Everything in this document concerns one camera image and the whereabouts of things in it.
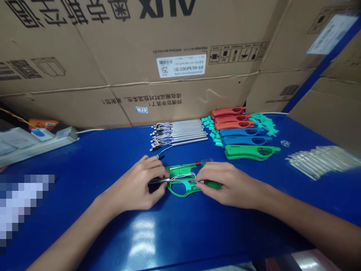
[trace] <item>orange plastic tool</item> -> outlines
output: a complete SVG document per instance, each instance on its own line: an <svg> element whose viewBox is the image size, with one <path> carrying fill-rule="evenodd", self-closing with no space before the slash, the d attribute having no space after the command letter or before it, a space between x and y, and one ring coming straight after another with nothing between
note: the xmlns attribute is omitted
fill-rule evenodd
<svg viewBox="0 0 361 271"><path fill-rule="evenodd" d="M252 121L243 121L243 122L224 122L224 123L215 123L216 130L221 129L235 129L235 128L253 128L255 122Z"/></svg>
<svg viewBox="0 0 361 271"><path fill-rule="evenodd" d="M215 118L214 123L245 121L245 120L248 120L250 117L252 117L252 116L251 115L240 115L240 116L220 117L220 118Z"/></svg>
<svg viewBox="0 0 361 271"><path fill-rule="evenodd" d="M246 107L232 107L225 109L213 110L211 112L212 119L217 117L229 117L229 116L239 116L243 115L246 110Z"/></svg>

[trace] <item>blue table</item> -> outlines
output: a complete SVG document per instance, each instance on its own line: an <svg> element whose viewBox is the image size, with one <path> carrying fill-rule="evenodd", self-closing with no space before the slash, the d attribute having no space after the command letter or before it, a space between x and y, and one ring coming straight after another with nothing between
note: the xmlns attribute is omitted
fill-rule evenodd
<svg viewBox="0 0 361 271"><path fill-rule="evenodd" d="M361 226L361 169L331 173L319 181L291 167L287 155L332 145L288 117L273 116L281 147L267 161L234 160L252 177ZM10 166L3 174L55 174L54 191L25 223L24 231L1 256L2 268L24 270L142 155L150 153L150 127L90 132L80 140ZM290 142L290 147L280 144ZM212 140L173 147L163 163L207 158L226 162ZM222 206L198 192L178 198L169 191L150 211L126 212L102 232L80 270L200 270L312 248L294 230L264 213Z"/></svg>

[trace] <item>brown cardboard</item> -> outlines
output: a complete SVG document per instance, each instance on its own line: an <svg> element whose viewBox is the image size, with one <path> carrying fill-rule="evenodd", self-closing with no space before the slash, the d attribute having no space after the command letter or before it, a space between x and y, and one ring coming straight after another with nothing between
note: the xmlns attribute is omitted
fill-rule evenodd
<svg viewBox="0 0 361 271"><path fill-rule="evenodd" d="M355 15L358 7L358 0L290 1L262 61L262 72L316 68L325 55L307 54L308 49L335 14Z"/></svg>
<svg viewBox="0 0 361 271"><path fill-rule="evenodd" d="M250 74L287 1L4 0L0 95ZM205 74L160 78L157 58L199 54Z"/></svg>
<svg viewBox="0 0 361 271"><path fill-rule="evenodd" d="M259 73L247 98L246 113L281 112L313 71Z"/></svg>
<svg viewBox="0 0 361 271"><path fill-rule="evenodd" d="M44 3L60 12L41 13L43 2L0 2L0 95L106 85L77 29L71 23L45 21L53 23L56 14L58 21L67 18L61 4ZM34 14L26 13L27 8ZM30 22L23 24L17 15Z"/></svg>
<svg viewBox="0 0 361 271"><path fill-rule="evenodd" d="M361 32L330 63L322 76L361 82Z"/></svg>
<svg viewBox="0 0 361 271"><path fill-rule="evenodd" d="M108 2L109 20L89 19L88 25L76 27L108 83L119 85L258 71L287 0L120 1L124 21L114 18L111 6L116 1ZM251 56L241 60L241 52L251 52L254 61ZM160 78L156 58L203 53L208 58L204 75Z"/></svg>
<svg viewBox="0 0 361 271"><path fill-rule="evenodd" d="M217 108L243 106L255 75L152 85L113 87L133 126L210 115ZM145 107L148 113L138 113Z"/></svg>
<svg viewBox="0 0 361 271"><path fill-rule="evenodd" d="M361 155L361 84L320 78L288 117Z"/></svg>
<svg viewBox="0 0 361 271"><path fill-rule="evenodd" d="M130 123L110 88L61 91L0 99L30 118L59 120L76 128L119 128Z"/></svg>

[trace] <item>person's right hand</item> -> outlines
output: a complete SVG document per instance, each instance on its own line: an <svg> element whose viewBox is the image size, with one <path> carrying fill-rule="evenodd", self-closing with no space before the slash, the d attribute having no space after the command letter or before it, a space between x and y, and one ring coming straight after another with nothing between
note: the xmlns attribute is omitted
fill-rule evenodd
<svg viewBox="0 0 361 271"><path fill-rule="evenodd" d="M257 209L262 199L262 183L248 176L229 163L208 162L199 171L196 181L210 180L223 184L220 190L203 183L196 186L207 196L223 205L246 209Z"/></svg>

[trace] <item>power strip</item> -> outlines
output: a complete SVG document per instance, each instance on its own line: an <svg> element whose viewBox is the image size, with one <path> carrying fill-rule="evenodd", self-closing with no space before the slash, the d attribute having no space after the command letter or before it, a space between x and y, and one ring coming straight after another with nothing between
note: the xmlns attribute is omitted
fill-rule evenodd
<svg viewBox="0 0 361 271"><path fill-rule="evenodd" d="M55 137L39 142L33 146L24 149L18 149L12 153L0 156L0 167L4 167L25 159L43 154L48 151L69 145L78 139L77 131L73 127L60 130L56 133Z"/></svg>

